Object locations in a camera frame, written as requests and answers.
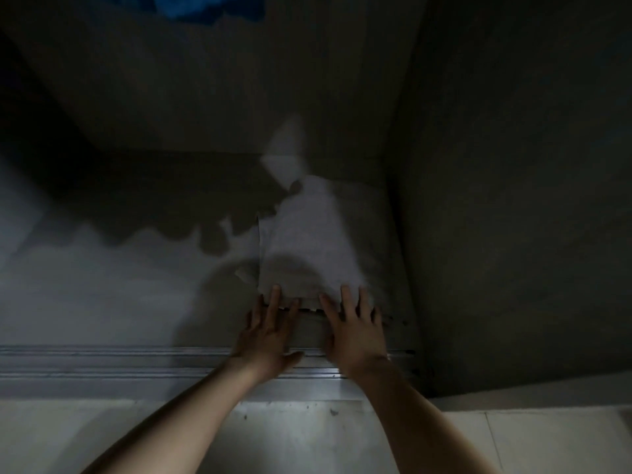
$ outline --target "left hand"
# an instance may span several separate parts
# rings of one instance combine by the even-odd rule
[[[292,369],[303,358],[304,353],[285,355],[286,344],[292,335],[298,316],[299,300],[294,300],[283,323],[277,327],[280,286],[273,287],[270,305],[263,316],[263,296],[249,313],[246,329],[241,331],[227,364],[249,371],[257,384],[274,379]]]

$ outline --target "blue object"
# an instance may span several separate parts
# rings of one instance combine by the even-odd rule
[[[265,16],[265,0],[108,0],[141,11],[160,13],[167,18],[192,23],[213,24],[224,12],[250,21]]]

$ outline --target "forearm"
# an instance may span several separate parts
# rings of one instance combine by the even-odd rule
[[[382,423],[400,474],[496,472],[390,361],[376,363],[354,381]]]
[[[256,384],[228,364],[155,412],[85,474],[194,474],[233,407]]]

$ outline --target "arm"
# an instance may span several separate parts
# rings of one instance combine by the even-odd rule
[[[382,423],[399,472],[496,473],[497,470],[388,360],[382,315],[375,307],[372,317],[366,290],[360,288],[358,309],[353,305],[349,287],[343,286],[341,293],[344,321],[329,298],[320,296],[333,329],[327,347],[328,358],[367,395]]]
[[[194,474],[228,413],[256,385],[294,367],[303,353],[284,356],[298,313],[292,304],[276,329],[280,287],[262,319],[259,296],[231,357],[134,428],[83,474]]]

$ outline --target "cloth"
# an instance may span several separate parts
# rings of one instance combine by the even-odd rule
[[[265,16],[265,0],[108,0],[141,11],[160,13],[167,18],[192,23],[213,24],[224,13],[260,21]]]
[[[319,310],[319,293],[340,302],[340,286],[348,284],[355,303],[365,286],[371,302],[389,313],[395,233],[386,193],[312,175],[290,193],[275,215],[258,219],[258,291],[265,301],[280,284],[282,307],[301,298],[302,308]]]

